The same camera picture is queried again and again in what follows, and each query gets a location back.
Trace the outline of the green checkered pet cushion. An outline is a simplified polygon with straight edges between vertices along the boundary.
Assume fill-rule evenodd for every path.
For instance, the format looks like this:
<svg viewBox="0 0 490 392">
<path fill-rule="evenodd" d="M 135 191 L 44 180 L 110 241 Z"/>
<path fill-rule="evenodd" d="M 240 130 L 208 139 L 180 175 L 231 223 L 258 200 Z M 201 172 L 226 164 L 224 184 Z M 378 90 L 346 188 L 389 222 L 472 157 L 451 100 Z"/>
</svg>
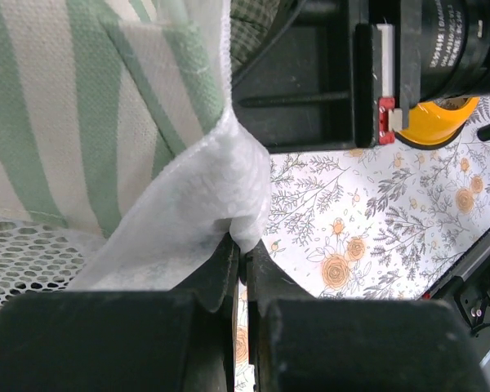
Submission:
<svg viewBox="0 0 490 392">
<path fill-rule="evenodd" d="M 252 57 L 278 12 L 279 0 L 232 0 L 230 9 L 232 73 Z"/>
</svg>

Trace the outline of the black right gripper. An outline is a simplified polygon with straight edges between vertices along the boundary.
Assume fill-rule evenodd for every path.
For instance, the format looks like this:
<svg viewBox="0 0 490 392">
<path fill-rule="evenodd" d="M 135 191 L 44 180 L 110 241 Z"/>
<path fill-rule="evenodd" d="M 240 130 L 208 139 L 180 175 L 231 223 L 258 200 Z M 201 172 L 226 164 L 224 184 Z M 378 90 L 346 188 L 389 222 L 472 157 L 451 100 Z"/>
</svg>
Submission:
<svg viewBox="0 0 490 392">
<path fill-rule="evenodd" d="M 391 144 L 422 102 L 490 95 L 490 1 L 281 1 L 232 95 L 272 154 Z"/>
</svg>

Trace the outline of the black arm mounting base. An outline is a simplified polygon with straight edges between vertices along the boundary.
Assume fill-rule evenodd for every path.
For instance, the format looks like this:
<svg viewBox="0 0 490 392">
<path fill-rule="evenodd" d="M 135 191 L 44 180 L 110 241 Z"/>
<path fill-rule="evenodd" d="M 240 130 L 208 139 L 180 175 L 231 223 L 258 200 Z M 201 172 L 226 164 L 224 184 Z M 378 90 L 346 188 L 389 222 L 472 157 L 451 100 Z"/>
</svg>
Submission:
<svg viewBox="0 0 490 392">
<path fill-rule="evenodd" d="M 490 228 L 421 296 L 449 303 L 477 336 L 490 327 Z"/>
</svg>

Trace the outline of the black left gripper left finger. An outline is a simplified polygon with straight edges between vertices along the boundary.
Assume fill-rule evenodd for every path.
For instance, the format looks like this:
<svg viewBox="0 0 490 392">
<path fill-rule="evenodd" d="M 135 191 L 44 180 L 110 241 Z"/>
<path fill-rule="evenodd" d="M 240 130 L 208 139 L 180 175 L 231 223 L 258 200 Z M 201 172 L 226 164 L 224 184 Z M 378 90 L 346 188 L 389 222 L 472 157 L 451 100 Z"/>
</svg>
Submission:
<svg viewBox="0 0 490 392">
<path fill-rule="evenodd" d="M 231 391 L 239 250 L 168 291 L 38 292 L 0 310 L 0 391 Z"/>
</svg>

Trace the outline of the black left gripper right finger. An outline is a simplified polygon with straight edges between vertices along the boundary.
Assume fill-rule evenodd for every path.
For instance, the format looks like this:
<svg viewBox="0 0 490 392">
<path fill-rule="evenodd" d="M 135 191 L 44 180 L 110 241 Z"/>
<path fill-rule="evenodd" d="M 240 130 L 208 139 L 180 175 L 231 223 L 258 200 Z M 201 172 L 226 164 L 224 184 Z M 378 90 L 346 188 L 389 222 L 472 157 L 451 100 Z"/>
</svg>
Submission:
<svg viewBox="0 0 490 392">
<path fill-rule="evenodd" d="M 258 391 L 487 391 L 468 329 L 439 300 L 317 299 L 247 254 L 248 347 Z"/>
</svg>

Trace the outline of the green striped pet tent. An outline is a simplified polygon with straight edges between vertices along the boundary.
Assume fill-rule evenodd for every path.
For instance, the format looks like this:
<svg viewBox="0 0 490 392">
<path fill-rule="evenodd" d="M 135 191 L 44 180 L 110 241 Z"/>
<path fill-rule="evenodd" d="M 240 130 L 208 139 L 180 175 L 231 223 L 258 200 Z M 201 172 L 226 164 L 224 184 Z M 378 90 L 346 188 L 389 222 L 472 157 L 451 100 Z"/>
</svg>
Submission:
<svg viewBox="0 0 490 392">
<path fill-rule="evenodd" d="M 270 212 L 231 104 L 231 1 L 0 1 L 0 309 L 167 290 Z"/>
</svg>

